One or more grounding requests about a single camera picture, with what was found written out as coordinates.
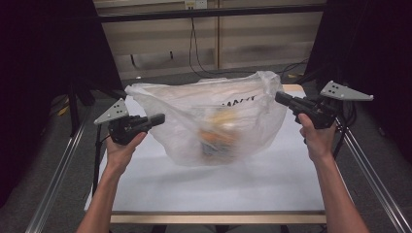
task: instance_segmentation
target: metal rod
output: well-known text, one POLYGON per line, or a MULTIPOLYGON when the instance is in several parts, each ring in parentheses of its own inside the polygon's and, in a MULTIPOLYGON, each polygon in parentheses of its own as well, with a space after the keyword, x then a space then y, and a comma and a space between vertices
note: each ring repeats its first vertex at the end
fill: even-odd
POLYGON ((80 139, 82 138, 82 134, 85 129, 85 122, 89 118, 91 110, 92 110, 92 106, 87 107, 86 114, 82 121, 82 124, 80 125, 75 136, 70 139, 67 145, 66 151, 63 153, 60 163, 58 164, 54 172, 54 176, 51 179, 51 183, 49 184, 49 187, 45 195, 43 196, 42 201, 37 207, 34 217, 31 218, 30 220, 30 223, 25 231, 26 233, 42 232, 43 227, 45 226, 46 220, 48 219, 49 213, 52 209, 54 200, 57 196, 57 192, 60 189, 61 184, 63 183, 63 179, 70 165, 70 161, 72 160, 76 147, 78 143, 80 142, 80 139))
POLYGON ((391 193, 386 189, 382 183, 379 176, 376 174, 366 155, 364 154, 361 146, 355 139, 349 128, 345 135, 345 142, 348 145, 352 155, 355 160, 358 162, 360 169, 363 171, 369 185, 372 190, 375 192, 378 200, 381 202, 382 207, 386 211, 388 217, 391 219, 394 227, 397 232, 407 233, 412 232, 412 228, 409 225, 409 222, 406 220, 402 210, 400 209, 397 202, 394 200, 391 193))
POLYGON ((255 8, 220 8, 203 10, 184 10, 138 14, 115 14, 101 15, 98 17, 72 17, 64 18, 63 22, 122 22, 122 21, 143 21, 157 19, 191 18, 191 17, 233 17, 250 15, 270 15, 270 14, 290 14, 290 13, 311 13, 324 12, 328 10, 343 9, 353 6, 352 4, 307 4, 288 5, 275 7, 255 7, 255 8))

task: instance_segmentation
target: dark background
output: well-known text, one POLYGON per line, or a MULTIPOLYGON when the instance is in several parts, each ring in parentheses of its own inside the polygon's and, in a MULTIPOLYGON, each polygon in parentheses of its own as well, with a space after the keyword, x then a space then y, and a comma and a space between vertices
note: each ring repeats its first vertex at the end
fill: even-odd
POLYGON ((71 79, 122 89, 101 24, 62 23, 87 16, 96 16, 91 0, 2 3, 0 206, 36 153, 52 99, 67 93, 71 79))
POLYGON ((336 81, 338 69, 341 82, 373 94, 364 106, 412 162, 412 2, 352 2, 352 8, 324 13, 306 74, 331 63, 317 76, 318 90, 336 81))

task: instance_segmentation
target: table surface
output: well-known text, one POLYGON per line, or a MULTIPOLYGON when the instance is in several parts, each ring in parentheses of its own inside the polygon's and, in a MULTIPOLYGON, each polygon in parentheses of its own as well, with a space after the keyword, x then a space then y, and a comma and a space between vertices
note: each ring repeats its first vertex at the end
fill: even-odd
MULTIPOLYGON (((300 85, 284 89, 304 95, 300 85)), ((128 98, 131 114, 142 114, 128 98)), ((299 128, 288 110, 269 149, 230 165, 195 168, 175 165, 149 134, 120 180, 111 222, 325 223, 316 171, 299 128)))

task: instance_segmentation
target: plastic bag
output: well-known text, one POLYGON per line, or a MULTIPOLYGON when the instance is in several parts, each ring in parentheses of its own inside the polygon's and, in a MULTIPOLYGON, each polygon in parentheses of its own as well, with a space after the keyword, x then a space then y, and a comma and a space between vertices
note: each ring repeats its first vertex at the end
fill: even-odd
POLYGON ((268 148, 287 107, 274 101, 283 90, 273 72, 185 85, 137 83, 126 88, 148 116, 165 114, 151 129, 175 163, 221 165, 268 148))

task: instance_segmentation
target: hand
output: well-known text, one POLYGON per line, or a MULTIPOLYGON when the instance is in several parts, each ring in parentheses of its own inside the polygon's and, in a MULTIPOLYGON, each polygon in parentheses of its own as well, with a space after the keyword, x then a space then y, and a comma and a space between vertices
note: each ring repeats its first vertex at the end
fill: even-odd
POLYGON ((306 114, 299 114, 299 120, 302 124, 300 134, 306 139, 306 145, 309 150, 309 157, 313 162, 332 158, 332 143, 336 125, 333 124, 328 129, 315 129, 312 120, 306 114))
POLYGON ((142 132, 136 135, 134 139, 126 146, 113 142, 111 137, 107 138, 107 165, 106 168, 113 171, 116 175, 121 176, 126 170, 136 147, 145 139, 146 133, 142 132))

